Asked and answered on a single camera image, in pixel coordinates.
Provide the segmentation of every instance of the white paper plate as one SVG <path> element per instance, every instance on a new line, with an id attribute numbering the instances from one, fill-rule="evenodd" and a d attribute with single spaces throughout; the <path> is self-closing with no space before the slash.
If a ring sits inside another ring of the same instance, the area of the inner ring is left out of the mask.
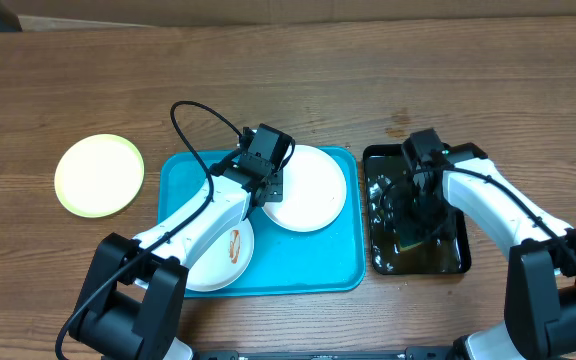
<path id="1" fill-rule="evenodd" d="M 266 203 L 266 215 L 292 231 L 315 231 L 332 223 L 346 203 L 346 179 L 325 152 L 297 145 L 284 168 L 283 201 Z"/>
<path id="2" fill-rule="evenodd" d="M 254 246 L 250 221 L 237 224 L 223 233 L 190 269 L 186 288 L 206 292 L 230 285 L 248 267 Z"/>
<path id="3" fill-rule="evenodd" d="M 55 171 L 55 192 L 75 215 L 102 217 L 115 213 L 139 192 L 144 162 L 130 141 L 110 134 L 93 135 L 73 145 Z"/>

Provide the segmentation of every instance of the wood grain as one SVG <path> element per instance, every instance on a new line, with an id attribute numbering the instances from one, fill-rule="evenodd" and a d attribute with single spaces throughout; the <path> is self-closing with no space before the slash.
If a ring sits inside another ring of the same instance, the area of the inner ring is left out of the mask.
<path id="1" fill-rule="evenodd" d="M 185 151 L 168 118 L 180 99 L 357 159 L 435 127 L 448 143 L 478 144 L 576 226 L 576 17 L 0 34 L 0 358 L 52 358 L 99 241 L 155 224 L 159 170 Z M 198 149 L 232 147 L 207 114 L 178 118 Z M 147 173 L 130 207 L 90 220 L 59 205 L 52 179 L 64 151 L 95 133 L 133 141 Z M 369 266 L 347 293 L 189 300 L 181 338 L 244 352 L 449 344 L 503 316 L 506 262 L 468 230 L 465 276 Z M 65 349 L 96 358 L 70 340 Z"/>

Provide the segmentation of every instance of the cardboard box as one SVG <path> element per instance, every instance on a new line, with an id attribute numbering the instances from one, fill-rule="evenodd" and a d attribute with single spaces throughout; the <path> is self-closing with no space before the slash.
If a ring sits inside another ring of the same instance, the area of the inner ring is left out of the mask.
<path id="1" fill-rule="evenodd" d="M 154 26 L 576 15 L 576 0 L 3 0 L 17 15 Z"/>

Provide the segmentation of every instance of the black container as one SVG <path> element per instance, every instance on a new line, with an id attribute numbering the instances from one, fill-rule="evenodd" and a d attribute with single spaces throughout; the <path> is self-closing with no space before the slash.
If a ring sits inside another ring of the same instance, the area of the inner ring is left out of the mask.
<path id="1" fill-rule="evenodd" d="M 445 235 L 432 241 L 401 249 L 400 234 L 384 226 L 379 199 L 384 187 L 404 176 L 406 162 L 401 145 L 371 145 L 363 154 L 366 209 L 372 252 L 372 266 L 383 275 L 461 274 L 470 269 L 471 258 L 464 214 L 456 211 L 454 237 Z M 404 243 L 415 242 L 406 239 Z"/>

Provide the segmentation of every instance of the black cable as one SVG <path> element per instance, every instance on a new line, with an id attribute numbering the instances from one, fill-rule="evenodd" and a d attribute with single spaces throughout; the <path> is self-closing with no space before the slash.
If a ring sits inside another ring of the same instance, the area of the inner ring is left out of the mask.
<path id="1" fill-rule="evenodd" d="M 237 136 L 238 136 L 239 138 L 241 138 L 241 136 L 242 136 L 242 135 L 241 135 L 241 132 L 240 132 L 239 130 L 237 130 L 237 128 L 235 127 L 235 125 L 233 125 L 230 121 L 228 121 L 228 119 L 226 119 L 225 117 L 221 116 L 220 113 L 216 112 L 216 111 L 213 110 L 212 108 L 210 108 L 210 107 L 208 107 L 208 106 L 206 106 L 206 105 L 204 105 L 204 104 L 198 103 L 198 102 L 196 102 L 196 101 L 177 101 L 176 103 L 174 103 L 174 104 L 172 105 L 172 109 L 170 109 L 170 116 L 171 116 L 171 117 L 174 118 L 173 112 L 175 111 L 175 108 L 176 108 L 177 106 L 180 106 L 180 105 L 195 106 L 195 107 L 198 107 L 198 108 L 200 108 L 200 109 L 204 109 L 204 110 L 208 111 L 209 113 L 215 115 L 215 116 L 216 116 L 219 120 L 221 120 L 224 124 L 230 126 L 230 128 L 232 129 L 232 131 L 234 131 L 234 132 L 237 134 Z M 175 125 L 175 129 L 177 130 L 177 134 L 179 134 L 179 136 L 183 136 L 183 135 L 181 135 L 181 130 L 179 130 L 179 126 Z M 186 146 L 188 146 L 188 140 L 184 140 L 183 137 L 181 138 L 181 140 L 183 140 L 184 144 L 186 144 Z"/>
<path id="2" fill-rule="evenodd" d="M 286 165 L 288 165 L 288 161 L 290 161 L 290 158 L 292 157 L 292 154 L 295 153 L 295 139 L 290 139 L 290 147 L 292 148 L 290 150 L 290 155 L 288 155 L 287 158 L 284 159 L 284 161 L 281 162 L 281 165 L 279 166 L 279 169 L 277 170 L 277 172 L 281 171 L 284 169 L 284 167 Z"/>
<path id="3" fill-rule="evenodd" d="M 537 225 L 544 233 L 546 233 L 552 239 L 557 241 L 557 243 L 559 244 L 561 249 L 572 260 L 572 262 L 575 264 L 575 267 L 576 267 L 576 255 L 568 247 L 568 245 L 566 245 L 566 241 L 563 238 L 561 238 L 560 236 L 558 236 L 554 231 L 552 231 L 543 222 L 541 217 L 537 216 L 532 210 L 530 210 L 530 208 L 526 204 L 524 204 L 524 202 L 521 201 L 521 199 L 517 195 L 515 195 L 515 193 L 513 193 L 510 189 L 508 189 L 504 184 L 493 179 L 492 176 L 484 175 L 484 174 L 481 174 L 481 173 L 478 173 L 478 172 L 472 171 L 472 170 L 457 168 L 454 165 L 447 165 L 447 166 L 436 167 L 436 168 L 418 169 L 418 170 L 411 172 L 410 174 L 407 174 L 407 177 L 412 177 L 413 175 L 421 174 L 421 173 L 439 172 L 439 171 L 452 171 L 452 172 L 470 175 L 470 176 L 479 178 L 481 180 L 484 180 L 485 182 L 488 182 L 488 183 L 496 186 L 499 190 L 501 190 L 504 194 L 506 194 L 506 196 L 508 196 L 515 204 L 517 204 L 517 206 L 519 206 L 519 208 L 521 208 L 521 210 L 524 213 L 526 213 L 526 215 L 528 215 L 528 217 L 535 223 L 535 225 Z M 388 191 L 390 191 L 390 189 L 392 189 L 394 184 L 395 184 L 394 181 L 391 182 L 390 184 L 388 184 L 388 186 L 386 186 L 386 188 L 382 192 L 381 199 L 379 201 L 380 202 L 379 205 L 382 206 L 382 208 L 383 208 L 383 201 L 384 201 L 385 195 L 387 194 Z"/>
<path id="4" fill-rule="evenodd" d="M 84 310 L 86 310 L 86 308 L 90 305 L 90 303 L 92 303 L 95 300 L 95 298 L 97 296 L 99 296 L 99 294 L 102 291 L 104 291 L 109 286 L 112 286 L 117 280 L 119 280 L 119 278 L 121 278 L 124 274 L 126 274 L 126 272 L 128 272 L 133 267 L 138 265 L 146 256 L 148 256 L 150 253 L 152 253 L 153 250 L 155 250 L 156 248 L 161 246 L 163 243 L 168 241 L 171 237 L 173 237 L 176 233 L 178 233 L 186 225 L 188 225 L 195 218 L 197 218 L 197 216 L 199 216 L 199 214 L 201 214 L 206 209 L 206 207 L 208 207 L 208 204 L 210 204 L 210 202 L 212 201 L 212 196 L 214 193 L 215 185 L 213 184 L 212 176 L 210 175 L 210 171 L 208 170 L 208 167 L 206 167 L 206 164 L 201 159 L 201 157 L 199 157 L 199 154 L 197 154 L 197 151 L 195 151 L 195 149 L 192 147 L 192 145 L 190 145 L 190 142 L 188 141 L 186 136 L 183 134 L 183 132 L 179 128 L 179 124 L 177 123 L 177 119 L 175 118 L 175 110 L 177 109 L 177 107 L 179 107 L 181 105 L 192 105 L 192 106 L 196 106 L 196 107 L 202 108 L 202 109 L 210 112 L 211 114 L 213 114 L 217 118 L 219 118 L 219 120 L 226 123 L 226 125 L 230 126 L 230 128 L 232 128 L 237 133 L 237 135 L 239 137 L 241 137 L 241 133 L 228 120 L 226 120 L 226 118 L 224 118 L 219 113 L 217 113 L 215 110 L 209 108 L 206 105 L 203 105 L 203 104 L 200 104 L 200 103 L 197 103 L 194 101 L 178 101 L 172 105 L 172 107 L 170 108 L 170 120 L 172 121 L 172 125 L 175 127 L 177 134 L 181 138 L 181 141 L 184 142 L 184 144 L 186 145 L 188 150 L 190 150 L 190 152 L 195 157 L 195 159 L 197 160 L 197 162 L 199 163 L 199 165 L 203 169 L 204 173 L 206 174 L 206 180 L 208 180 L 208 196 L 206 196 L 206 199 L 204 200 L 204 202 L 201 204 L 201 206 L 199 206 L 199 208 L 197 208 L 197 210 L 195 210 L 195 212 L 193 212 L 190 216 L 188 216 L 179 225 L 175 226 L 172 230 L 166 232 L 159 240 L 155 241 L 152 245 L 150 245 L 149 247 L 144 249 L 137 256 L 135 256 L 132 260 L 130 260 L 128 263 L 126 263 L 124 266 L 122 266 L 119 270 L 117 270 L 105 283 L 103 283 L 99 288 L 97 288 L 97 290 L 95 290 L 95 292 L 92 293 L 92 295 L 90 295 L 88 297 L 88 299 L 86 299 L 86 301 L 84 301 L 81 304 L 81 306 L 79 306 L 79 308 L 77 308 L 77 310 L 75 310 L 72 313 L 72 315 L 70 315 L 68 320 L 66 320 L 66 322 L 64 323 L 64 326 L 59 331 L 59 335 L 57 335 L 57 341 L 55 342 L 55 354 L 57 355 L 57 359 L 59 359 L 59 360 L 68 360 L 62 352 L 62 345 L 63 345 L 64 338 L 66 337 L 66 333 L 68 332 L 68 329 L 72 326 L 75 319 L 78 318 L 84 312 Z"/>

